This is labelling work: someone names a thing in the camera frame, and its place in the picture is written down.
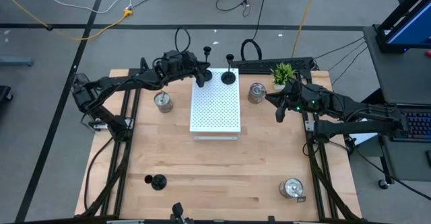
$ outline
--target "green plant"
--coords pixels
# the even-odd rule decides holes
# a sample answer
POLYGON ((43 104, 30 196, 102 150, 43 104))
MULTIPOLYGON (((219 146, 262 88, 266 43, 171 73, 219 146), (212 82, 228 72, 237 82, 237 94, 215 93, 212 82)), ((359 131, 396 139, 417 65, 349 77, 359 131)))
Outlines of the green plant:
POLYGON ((290 64, 280 63, 275 70, 271 69, 274 84, 285 85, 288 79, 293 78, 296 70, 290 64))

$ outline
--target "keyboard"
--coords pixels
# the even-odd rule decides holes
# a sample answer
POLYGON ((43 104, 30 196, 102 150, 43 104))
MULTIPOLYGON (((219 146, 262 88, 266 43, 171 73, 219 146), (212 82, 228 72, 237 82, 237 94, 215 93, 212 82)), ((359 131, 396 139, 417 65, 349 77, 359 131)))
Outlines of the keyboard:
POLYGON ((409 132, 404 137, 394 138, 394 141, 418 141, 431 143, 431 109, 400 109, 407 119, 409 132))
POLYGON ((237 68, 241 74, 271 74, 270 69, 276 69, 280 63, 291 64, 292 68, 299 70, 311 70, 314 67, 312 57, 292 59, 265 59, 232 62, 232 67, 237 68))

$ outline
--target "yellow cable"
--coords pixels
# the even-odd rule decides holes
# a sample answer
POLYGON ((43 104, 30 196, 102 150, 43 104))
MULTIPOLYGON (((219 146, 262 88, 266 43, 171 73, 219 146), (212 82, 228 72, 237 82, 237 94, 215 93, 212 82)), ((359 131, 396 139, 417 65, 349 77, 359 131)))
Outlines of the yellow cable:
MULTIPOLYGON (((22 7, 16 0, 11 0, 16 6, 18 6, 20 9, 22 9, 22 11, 24 11, 24 12, 26 12, 30 17, 32 17, 34 20, 36 20, 37 22, 39 22, 39 24, 42 24, 44 27, 46 27, 46 28, 48 28, 48 24, 46 24, 46 23, 44 23, 43 21, 41 21, 39 18, 37 18, 35 15, 33 15, 32 13, 30 13, 26 8, 24 8, 24 7, 22 7)), ((97 36, 99 36, 99 35, 101 35, 104 31, 106 31, 107 29, 109 29, 109 28, 111 28, 111 27, 113 27, 113 26, 115 26, 115 25, 118 25, 119 23, 121 23, 127 16, 129 16, 129 15, 132 15, 133 14, 133 12, 130 10, 130 9, 125 9, 124 10, 124 14, 123 14, 123 16, 122 16, 122 18, 119 20, 119 21, 117 21, 117 22, 115 22, 114 24, 112 24, 112 25, 110 25, 110 26, 107 26, 107 27, 105 27, 103 30, 101 30, 101 31, 99 31, 97 34, 94 34, 93 36, 89 36, 89 37, 87 37, 87 38, 74 38, 74 37, 72 37, 72 36, 68 36, 68 35, 66 35, 65 33, 63 33, 62 31, 59 31, 59 30, 54 30, 54 32, 56 32, 57 34, 59 34, 59 35, 62 35, 62 36, 64 36, 64 37, 66 37, 66 38, 68 38, 68 39, 70 39, 70 40, 89 40, 89 39, 91 39, 91 38, 95 38, 95 37, 97 37, 97 36)))
POLYGON ((307 16, 308 7, 310 6, 311 1, 312 1, 312 0, 308 0, 307 6, 305 7, 304 15, 302 16, 302 21, 301 21, 301 24, 299 25, 299 30, 298 30, 298 33, 297 33, 297 35, 296 35, 295 44, 294 44, 294 49, 293 49, 293 51, 292 51, 292 58, 294 57, 296 44, 298 43, 299 35, 301 34, 301 30, 302 30, 302 25, 303 25, 303 24, 304 24, 304 22, 305 22, 305 17, 307 16))

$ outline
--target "silver can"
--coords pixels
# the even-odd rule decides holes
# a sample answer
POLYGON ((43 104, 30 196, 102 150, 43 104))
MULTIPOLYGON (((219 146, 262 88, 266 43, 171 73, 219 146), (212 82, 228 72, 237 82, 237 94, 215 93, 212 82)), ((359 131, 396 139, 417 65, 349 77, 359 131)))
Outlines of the silver can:
POLYGON ((156 103, 161 113, 168 113, 174 107, 174 103, 172 103, 168 93, 163 91, 154 96, 154 103, 156 103))
POLYGON ((263 100, 266 93, 265 86, 261 83, 254 83, 250 86, 250 90, 248 91, 248 100, 252 104, 258 104, 263 100))
POLYGON ((295 178, 280 183, 279 186, 280 194, 285 198, 301 198, 304 195, 304 187, 301 181, 295 178))

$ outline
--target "white pegboard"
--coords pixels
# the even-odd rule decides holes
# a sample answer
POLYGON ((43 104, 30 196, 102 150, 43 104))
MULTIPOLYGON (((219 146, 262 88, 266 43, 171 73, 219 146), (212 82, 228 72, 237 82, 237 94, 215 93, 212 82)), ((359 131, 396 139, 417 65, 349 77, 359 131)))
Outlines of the white pegboard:
POLYGON ((222 82, 228 69, 210 69, 213 78, 200 88, 193 83, 190 131, 194 133, 239 133, 240 86, 238 69, 231 69, 236 80, 231 85, 222 82))

